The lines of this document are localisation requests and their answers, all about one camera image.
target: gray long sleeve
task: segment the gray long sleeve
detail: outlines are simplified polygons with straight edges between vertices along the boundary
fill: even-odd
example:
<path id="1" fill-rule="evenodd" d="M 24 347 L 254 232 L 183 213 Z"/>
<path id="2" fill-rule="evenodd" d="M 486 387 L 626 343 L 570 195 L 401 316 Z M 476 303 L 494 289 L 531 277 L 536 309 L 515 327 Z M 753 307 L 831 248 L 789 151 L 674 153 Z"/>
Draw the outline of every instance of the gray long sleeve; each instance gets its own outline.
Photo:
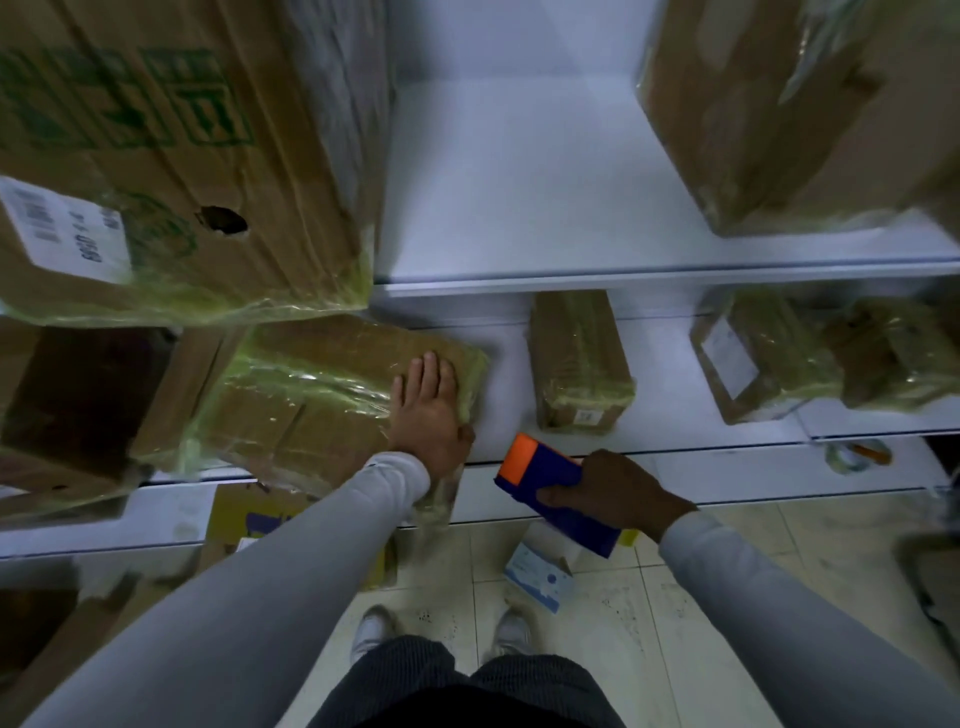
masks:
<path id="1" fill-rule="evenodd" d="M 22 728 L 273 728 L 429 484 L 417 458 L 375 455 L 333 494 L 158 603 Z"/>
<path id="2" fill-rule="evenodd" d="M 675 522 L 660 555 L 787 728 L 960 725 L 937 675 L 710 516 Z"/>

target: shoe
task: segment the shoe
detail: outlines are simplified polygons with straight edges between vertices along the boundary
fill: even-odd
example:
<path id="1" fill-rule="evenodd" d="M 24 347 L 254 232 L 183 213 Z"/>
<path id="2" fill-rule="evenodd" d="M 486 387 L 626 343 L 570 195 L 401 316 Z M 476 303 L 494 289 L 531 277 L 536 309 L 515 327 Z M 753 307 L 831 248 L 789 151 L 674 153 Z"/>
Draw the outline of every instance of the shoe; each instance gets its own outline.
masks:
<path id="1" fill-rule="evenodd" d="M 396 635 L 396 619 L 393 613 L 382 604 L 371 607 L 360 618 L 356 634 L 353 635 L 350 664 L 355 665 L 361 657 Z"/>
<path id="2" fill-rule="evenodd" d="M 516 607 L 510 607 L 493 631 L 493 645 L 484 655 L 484 662 L 503 655 L 536 655 L 530 622 Z"/>

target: tiled floor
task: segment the tiled floor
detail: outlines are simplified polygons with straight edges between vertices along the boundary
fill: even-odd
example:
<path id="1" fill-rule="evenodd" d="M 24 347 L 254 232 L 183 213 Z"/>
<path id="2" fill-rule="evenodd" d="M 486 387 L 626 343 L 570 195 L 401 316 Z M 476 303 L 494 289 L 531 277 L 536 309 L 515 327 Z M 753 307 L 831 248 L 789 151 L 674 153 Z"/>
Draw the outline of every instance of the tiled floor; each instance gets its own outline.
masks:
<path id="1" fill-rule="evenodd" d="M 709 509 L 812 589 L 960 691 L 892 555 L 894 543 L 933 529 L 929 496 L 884 494 Z M 730 647 L 646 539 L 609 561 L 574 567 L 576 592 L 552 616 L 501 572 L 529 522 L 453 526 L 431 544 L 398 534 L 390 590 L 361 594 L 344 614 L 300 695 L 281 721 L 300 728 L 348 666 L 353 630 L 371 605 L 393 609 L 405 631 L 442 642 L 470 673 L 508 604 L 525 607 L 546 651 L 586 667 L 630 728 L 777 726 Z"/>

